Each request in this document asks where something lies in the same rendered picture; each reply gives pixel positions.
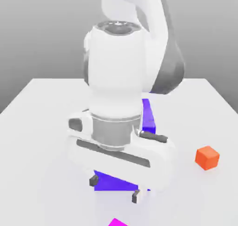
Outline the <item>small magenta cube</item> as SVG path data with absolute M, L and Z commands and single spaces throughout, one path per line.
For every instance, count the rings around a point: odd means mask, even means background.
M 108 226 L 128 226 L 127 224 L 123 223 L 122 221 L 114 218 Z

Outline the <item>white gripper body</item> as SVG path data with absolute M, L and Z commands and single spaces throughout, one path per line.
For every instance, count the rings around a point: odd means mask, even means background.
M 94 170 L 145 189 L 162 191 L 172 179 L 176 148 L 171 141 L 160 143 L 131 134 L 123 151 L 106 151 L 77 137 L 66 139 L 68 157 L 84 171 Z

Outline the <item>small orange cube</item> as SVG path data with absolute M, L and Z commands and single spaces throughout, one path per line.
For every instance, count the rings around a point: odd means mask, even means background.
M 211 146 L 197 149 L 195 162 L 203 169 L 209 170 L 218 165 L 220 154 Z

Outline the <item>large blue box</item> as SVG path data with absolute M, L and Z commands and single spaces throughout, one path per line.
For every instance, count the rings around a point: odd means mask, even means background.
M 143 102 L 142 130 L 155 134 L 156 125 L 154 122 L 150 101 L 147 98 L 143 98 L 142 102 Z M 94 186 L 95 191 L 135 191 L 139 189 L 138 185 L 121 180 L 111 175 L 107 175 L 96 170 L 94 170 L 94 173 L 99 177 L 97 185 Z

